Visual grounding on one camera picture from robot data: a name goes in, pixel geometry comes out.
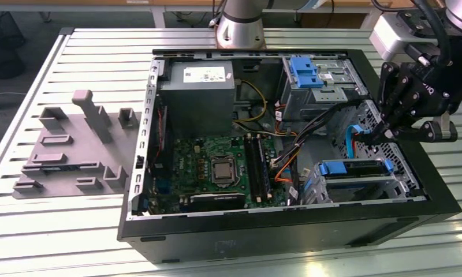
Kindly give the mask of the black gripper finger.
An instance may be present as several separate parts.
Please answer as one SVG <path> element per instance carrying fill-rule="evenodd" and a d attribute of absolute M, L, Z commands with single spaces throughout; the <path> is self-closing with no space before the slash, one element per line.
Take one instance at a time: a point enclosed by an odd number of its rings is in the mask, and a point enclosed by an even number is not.
<path fill-rule="evenodd" d="M 449 118 L 436 117 L 425 121 L 419 128 L 400 126 L 392 130 L 397 140 L 423 143 L 453 143 L 459 139 L 456 125 Z"/>
<path fill-rule="evenodd" d="M 401 96 L 404 94 L 404 76 L 397 63 L 385 62 L 382 64 L 378 89 L 378 108 L 381 122 L 373 130 L 373 144 L 378 145 L 388 141 L 386 131 L 393 130 L 401 125 L 400 108 Z"/>

